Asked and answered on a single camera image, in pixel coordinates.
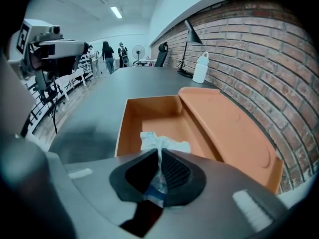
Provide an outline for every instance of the office chair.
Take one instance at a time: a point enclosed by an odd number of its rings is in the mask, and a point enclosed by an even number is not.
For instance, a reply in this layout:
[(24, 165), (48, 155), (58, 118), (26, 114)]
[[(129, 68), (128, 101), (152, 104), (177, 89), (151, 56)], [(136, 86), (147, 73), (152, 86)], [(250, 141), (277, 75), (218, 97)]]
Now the office chair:
[(167, 53), (168, 53), (168, 45), (167, 45), (167, 42), (165, 42), (159, 46), (159, 55), (154, 65), (155, 67), (163, 67)]

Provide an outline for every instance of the orange box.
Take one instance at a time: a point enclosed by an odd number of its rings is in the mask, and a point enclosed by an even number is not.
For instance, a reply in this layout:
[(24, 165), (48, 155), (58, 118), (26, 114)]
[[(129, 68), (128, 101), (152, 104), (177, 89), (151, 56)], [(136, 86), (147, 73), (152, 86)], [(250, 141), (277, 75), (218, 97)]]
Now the orange box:
[(230, 164), (277, 193), (283, 162), (260, 128), (219, 90), (182, 88), (178, 95), (128, 99), (116, 156), (139, 152), (142, 131), (187, 141), (191, 153)]

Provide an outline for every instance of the fluorescent light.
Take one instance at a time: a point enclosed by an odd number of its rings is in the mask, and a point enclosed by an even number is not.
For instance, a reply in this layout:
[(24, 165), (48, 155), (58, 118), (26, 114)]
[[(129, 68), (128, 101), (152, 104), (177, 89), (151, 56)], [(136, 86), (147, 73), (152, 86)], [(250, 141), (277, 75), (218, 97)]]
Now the fluorescent light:
[(111, 7), (111, 10), (114, 12), (117, 18), (122, 18), (122, 15), (120, 14), (116, 6)]

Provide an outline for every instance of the black lamp shade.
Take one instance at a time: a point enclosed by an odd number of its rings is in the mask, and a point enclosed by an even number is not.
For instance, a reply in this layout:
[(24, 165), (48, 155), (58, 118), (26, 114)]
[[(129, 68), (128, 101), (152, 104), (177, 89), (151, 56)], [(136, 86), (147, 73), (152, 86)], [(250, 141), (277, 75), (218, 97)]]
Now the black lamp shade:
[(203, 45), (203, 43), (201, 42), (200, 38), (196, 34), (193, 26), (190, 24), (190, 22), (188, 20), (185, 20), (185, 25), (186, 25), (186, 27), (188, 29), (188, 36), (187, 36), (186, 42)]

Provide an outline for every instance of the ceiling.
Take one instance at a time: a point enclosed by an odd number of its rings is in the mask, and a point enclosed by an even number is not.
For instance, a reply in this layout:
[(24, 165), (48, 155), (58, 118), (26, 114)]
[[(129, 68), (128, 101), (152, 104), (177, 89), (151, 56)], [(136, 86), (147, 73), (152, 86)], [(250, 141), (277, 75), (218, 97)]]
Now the ceiling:
[[(131, 19), (150, 19), (156, 2), (157, 0), (31, 0), (25, 17), (58, 25), (102, 20), (117, 24)], [(115, 17), (111, 6), (117, 6), (123, 19)]]

